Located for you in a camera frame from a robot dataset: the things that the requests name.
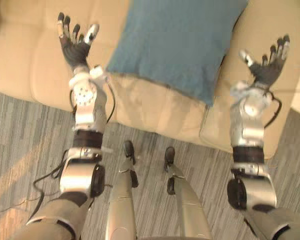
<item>blue pillow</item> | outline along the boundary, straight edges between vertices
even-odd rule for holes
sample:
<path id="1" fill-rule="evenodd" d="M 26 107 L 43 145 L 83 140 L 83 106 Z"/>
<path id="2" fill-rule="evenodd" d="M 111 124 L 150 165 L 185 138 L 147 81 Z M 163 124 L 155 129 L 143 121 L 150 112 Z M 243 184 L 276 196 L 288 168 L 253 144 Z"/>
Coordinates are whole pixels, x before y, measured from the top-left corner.
<path id="1" fill-rule="evenodd" d="M 109 72 L 137 74 L 213 104 L 217 72 L 247 0 L 133 0 Z"/>

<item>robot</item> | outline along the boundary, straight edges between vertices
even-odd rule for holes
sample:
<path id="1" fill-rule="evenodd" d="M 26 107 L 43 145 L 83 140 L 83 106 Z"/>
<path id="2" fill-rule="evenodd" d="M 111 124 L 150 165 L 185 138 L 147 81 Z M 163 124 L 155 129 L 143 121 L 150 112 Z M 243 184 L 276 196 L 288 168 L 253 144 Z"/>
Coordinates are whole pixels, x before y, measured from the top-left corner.
<path id="1" fill-rule="evenodd" d="M 60 13 L 58 36 L 64 58 L 74 74 L 69 87 L 71 100 L 75 103 L 73 145 L 60 166 L 61 195 L 44 207 L 37 207 L 14 240 L 81 239 L 87 212 L 105 188 L 101 147 L 107 124 L 107 96 L 102 84 L 108 75 L 100 66 L 90 69 L 86 60 L 99 25 L 91 25 L 87 34 L 78 38 L 80 26 L 77 24 L 70 33 L 69 24 L 70 17 Z M 264 55 L 261 64 L 247 51 L 241 51 L 239 56 L 255 80 L 252 85 L 239 82 L 231 89 L 236 102 L 230 110 L 234 163 L 231 168 L 233 179 L 227 185 L 228 202 L 240 211 L 260 240 L 300 240 L 300 218 L 288 209 L 277 208 L 277 196 L 263 151 L 264 130 L 281 108 L 280 100 L 270 92 L 270 87 L 281 74 L 289 46 L 288 35 L 279 38 L 277 47 L 270 48 L 269 61 Z M 279 103 L 278 111 L 263 126 L 261 116 L 272 101 Z M 130 141 L 124 143 L 124 150 L 126 159 L 117 173 L 109 200 L 106 240 L 137 239 L 132 188 L 138 186 L 138 177 Z M 202 205 L 182 171 L 174 165 L 174 157 L 174 148 L 168 147 L 164 156 L 164 169 L 169 175 L 167 193 L 176 197 L 180 236 L 151 239 L 212 240 Z"/>

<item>gray carpet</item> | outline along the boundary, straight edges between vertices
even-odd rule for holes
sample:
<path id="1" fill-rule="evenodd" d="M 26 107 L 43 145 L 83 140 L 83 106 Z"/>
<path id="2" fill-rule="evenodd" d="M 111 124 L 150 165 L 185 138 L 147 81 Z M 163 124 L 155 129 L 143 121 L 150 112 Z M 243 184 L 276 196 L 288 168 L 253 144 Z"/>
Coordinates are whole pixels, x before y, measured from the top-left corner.
<path id="1" fill-rule="evenodd" d="M 36 103 L 0 95 L 0 209 L 18 204 L 38 194 L 31 182 L 60 162 L 63 150 L 70 147 L 73 133 L 70 113 Z M 168 146 L 176 149 L 176 165 L 193 186 L 208 218 L 215 240 L 256 239 L 243 217 L 227 202 L 226 186 L 231 177 L 232 156 L 220 150 L 173 140 L 119 124 L 110 124 L 103 145 L 106 182 L 116 177 L 124 159 L 124 140 L 132 140 L 137 158 L 135 170 L 139 187 L 133 190 L 137 234 L 175 236 L 179 234 L 177 206 L 166 193 L 168 177 L 163 157 Z M 278 205 L 300 214 L 300 114 L 291 110 L 275 157 L 268 161 L 277 191 Z M 46 179 L 48 194 L 58 190 L 58 182 Z M 45 201 L 58 196 L 47 196 Z M 96 199 L 89 212 L 83 240 L 105 237 L 110 189 Z M 26 202 L 0 213 L 0 240 L 7 240 L 28 219 L 37 201 Z"/>

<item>couch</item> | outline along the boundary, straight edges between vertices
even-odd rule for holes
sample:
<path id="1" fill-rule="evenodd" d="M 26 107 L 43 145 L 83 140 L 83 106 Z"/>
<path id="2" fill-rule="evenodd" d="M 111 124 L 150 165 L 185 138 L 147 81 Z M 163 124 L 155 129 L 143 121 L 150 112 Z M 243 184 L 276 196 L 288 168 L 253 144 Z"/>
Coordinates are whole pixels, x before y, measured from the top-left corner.
<path id="1" fill-rule="evenodd" d="M 106 66 L 120 39 L 128 9 L 129 0 L 0 0 L 0 92 L 71 111 L 68 81 L 72 73 L 56 33 L 58 13 L 70 15 L 71 26 L 79 23 L 83 31 L 93 22 L 100 24 L 88 63 Z M 238 58 L 239 49 L 248 49 L 260 60 L 276 39 L 287 33 L 290 53 L 272 87 L 283 107 L 265 131 L 264 153 L 270 158 L 276 152 L 300 75 L 300 0 L 249 0 L 220 66 L 213 107 L 137 76 L 112 74 L 110 84 L 117 104 L 111 121 L 231 152 L 229 108 L 234 100 L 230 86 L 239 80 L 253 81 Z M 105 91 L 109 114 L 113 99 L 107 87 Z M 276 107 L 273 104 L 267 109 L 265 122 Z"/>

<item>black glove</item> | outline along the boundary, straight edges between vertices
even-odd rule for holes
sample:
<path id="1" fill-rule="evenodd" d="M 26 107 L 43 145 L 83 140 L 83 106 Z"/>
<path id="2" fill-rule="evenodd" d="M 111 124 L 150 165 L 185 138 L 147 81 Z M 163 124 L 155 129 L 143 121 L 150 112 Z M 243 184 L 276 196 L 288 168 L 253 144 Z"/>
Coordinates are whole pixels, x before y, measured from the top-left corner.
<path id="1" fill-rule="evenodd" d="M 285 35 L 277 40 L 277 47 L 272 45 L 270 48 L 270 60 L 267 55 L 262 56 L 262 64 L 253 60 L 249 54 L 242 50 L 240 57 L 248 65 L 251 73 L 255 77 L 254 83 L 266 89 L 276 82 L 285 65 L 290 48 L 290 38 Z"/>
<path id="2" fill-rule="evenodd" d="M 64 58 L 74 71 L 78 66 L 88 67 L 87 56 L 91 44 L 99 31 L 99 25 L 92 24 L 87 34 L 85 36 L 80 34 L 79 39 L 77 39 L 80 25 L 76 24 L 73 28 L 72 35 L 70 35 L 70 20 L 69 16 L 65 16 L 60 12 L 57 29 Z"/>

